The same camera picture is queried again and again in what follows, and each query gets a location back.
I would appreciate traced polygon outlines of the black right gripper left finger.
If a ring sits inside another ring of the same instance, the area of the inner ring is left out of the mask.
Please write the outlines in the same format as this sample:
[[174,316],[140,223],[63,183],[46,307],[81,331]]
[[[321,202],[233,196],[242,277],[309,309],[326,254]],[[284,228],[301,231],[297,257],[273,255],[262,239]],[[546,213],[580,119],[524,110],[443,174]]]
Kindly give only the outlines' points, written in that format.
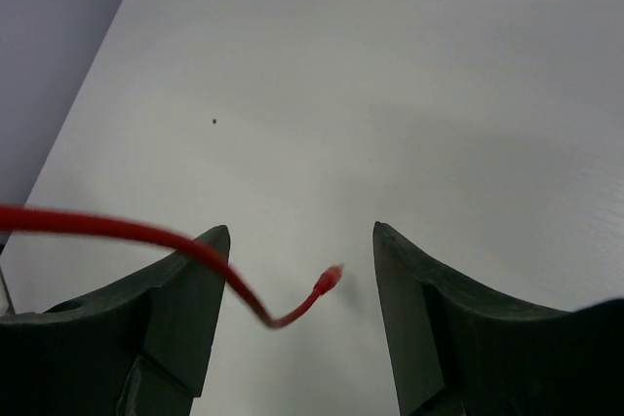
[[43,313],[1,320],[4,415],[187,415],[224,281],[173,252]]

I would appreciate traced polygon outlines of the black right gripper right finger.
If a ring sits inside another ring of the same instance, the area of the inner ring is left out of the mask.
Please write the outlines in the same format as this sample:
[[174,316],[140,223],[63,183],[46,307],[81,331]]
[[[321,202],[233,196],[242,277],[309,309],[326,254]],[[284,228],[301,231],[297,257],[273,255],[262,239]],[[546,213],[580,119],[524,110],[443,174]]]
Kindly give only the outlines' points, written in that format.
[[404,415],[619,415],[623,302],[566,312],[503,294],[390,225],[375,278]]

